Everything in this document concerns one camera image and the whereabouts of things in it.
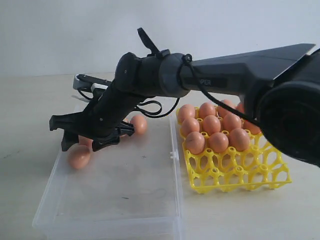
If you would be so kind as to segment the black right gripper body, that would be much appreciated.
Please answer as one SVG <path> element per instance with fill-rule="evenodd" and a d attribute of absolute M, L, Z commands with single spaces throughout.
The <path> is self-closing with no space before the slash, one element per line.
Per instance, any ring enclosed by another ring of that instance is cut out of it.
<path fill-rule="evenodd" d="M 83 111 L 53 115 L 49 129 L 63 129 L 91 140 L 131 136 L 135 132 L 134 127 L 123 119 L 136 106 L 136 94 L 122 92 L 111 84 L 101 96 L 94 95 Z"/>

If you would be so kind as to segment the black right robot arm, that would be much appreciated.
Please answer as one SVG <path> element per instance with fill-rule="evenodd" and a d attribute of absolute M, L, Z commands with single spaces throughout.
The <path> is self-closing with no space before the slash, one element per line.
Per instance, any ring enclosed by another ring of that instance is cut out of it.
<path fill-rule="evenodd" d="M 114 80 L 77 113 L 53 115 L 49 129 L 63 129 L 66 151 L 77 136 L 93 140 L 93 150 L 132 134 L 123 119 L 148 98 L 182 98 L 190 91 L 238 96 L 243 117 L 259 126 L 279 151 L 302 162 L 320 164 L 320 52 L 312 43 L 193 60 L 168 50 L 140 58 L 129 52 Z"/>

